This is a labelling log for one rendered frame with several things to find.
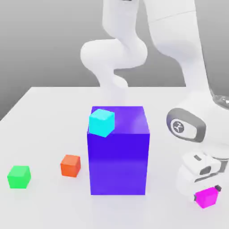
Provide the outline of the small orange cube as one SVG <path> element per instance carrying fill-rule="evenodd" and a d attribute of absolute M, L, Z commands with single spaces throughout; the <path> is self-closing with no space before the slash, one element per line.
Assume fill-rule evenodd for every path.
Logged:
<path fill-rule="evenodd" d="M 81 158 L 76 155 L 65 155 L 60 167 L 63 176 L 77 177 L 81 169 Z"/>

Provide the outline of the large blue box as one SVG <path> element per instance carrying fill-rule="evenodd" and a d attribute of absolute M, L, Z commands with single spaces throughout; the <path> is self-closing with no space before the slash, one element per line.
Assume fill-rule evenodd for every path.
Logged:
<path fill-rule="evenodd" d="M 93 106 L 115 114 L 107 136 L 87 133 L 92 195 L 145 195 L 150 131 L 141 106 Z"/>

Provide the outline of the small cyan cube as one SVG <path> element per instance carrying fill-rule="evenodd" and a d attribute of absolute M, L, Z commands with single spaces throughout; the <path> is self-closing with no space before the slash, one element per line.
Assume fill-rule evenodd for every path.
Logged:
<path fill-rule="evenodd" d="M 107 137 L 115 129 L 115 113 L 97 109 L 89 116 L 89 133 Z"/>

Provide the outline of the small green cube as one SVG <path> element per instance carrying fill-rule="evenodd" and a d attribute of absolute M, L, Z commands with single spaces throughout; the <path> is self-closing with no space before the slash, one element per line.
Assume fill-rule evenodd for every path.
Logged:
<path fill-rule="evenodd" d="M 26 189 L 30 180 L 30 168 L 27 165 L 14 165 L 7 175 L 11 189 Z"/>

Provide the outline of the small magenta cube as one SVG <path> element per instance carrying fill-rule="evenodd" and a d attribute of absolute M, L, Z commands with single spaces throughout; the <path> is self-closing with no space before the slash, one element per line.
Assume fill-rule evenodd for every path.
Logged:
<path fill-rule="evenodd" d="M 196 203 L 201 208 L 207 208 L 216 204 L 219 192 L 215 187 L 211 187 L 199 192 L 196 192 Z"/>

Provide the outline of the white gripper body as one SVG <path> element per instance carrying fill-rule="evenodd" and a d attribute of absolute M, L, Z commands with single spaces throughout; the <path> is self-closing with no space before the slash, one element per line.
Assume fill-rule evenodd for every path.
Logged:
<path fill-rule="evenodd" d="M 189 169 L 182 165 L 178 170 L 176 188 L 188 199 L 193 199 L 197 192 L 217 185 L 219 183 L 218 180 L 219 175 L 198 178 L 196 175 L 193 175 Z"/>

